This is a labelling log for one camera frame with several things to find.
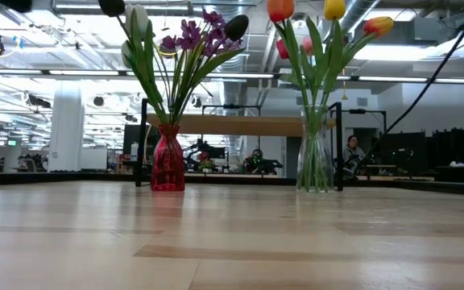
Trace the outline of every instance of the vase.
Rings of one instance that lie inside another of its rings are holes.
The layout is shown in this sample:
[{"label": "vase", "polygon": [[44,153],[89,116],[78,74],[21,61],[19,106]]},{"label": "vase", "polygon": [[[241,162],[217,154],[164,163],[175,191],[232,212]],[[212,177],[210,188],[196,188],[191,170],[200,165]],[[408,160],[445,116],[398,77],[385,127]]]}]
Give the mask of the vase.
[{"label": "vase", "polygon": [[332,159],[325,141],[327,106],[303,106],[302,144],[298,155],[296,188],[323,193],[334,188]]},{"label": "vase", "polygon": [[185,190],[184,155],[176,140],[179,126],[160,125],[160,140],[153,155],[151,191],[180,192]]}]

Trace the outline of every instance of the white column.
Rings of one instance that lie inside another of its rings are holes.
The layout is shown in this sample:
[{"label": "white column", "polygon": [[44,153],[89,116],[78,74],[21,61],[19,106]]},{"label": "white column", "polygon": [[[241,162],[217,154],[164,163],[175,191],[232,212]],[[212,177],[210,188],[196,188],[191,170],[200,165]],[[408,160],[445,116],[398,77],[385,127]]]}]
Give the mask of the white column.
[{"label": "white column", "polygon": [[48,171],[80,171],[84,101],[79,81],[57,81]]},{"label": "white column", "polygon": [[5,154],[5,167],[3,169],[4,172],[17,172],[17,170],[12,168],[17,168],[19,166],[19,156],[21,155],[22,151],[22,141],[23,140],[21,138],[8,139]]}]

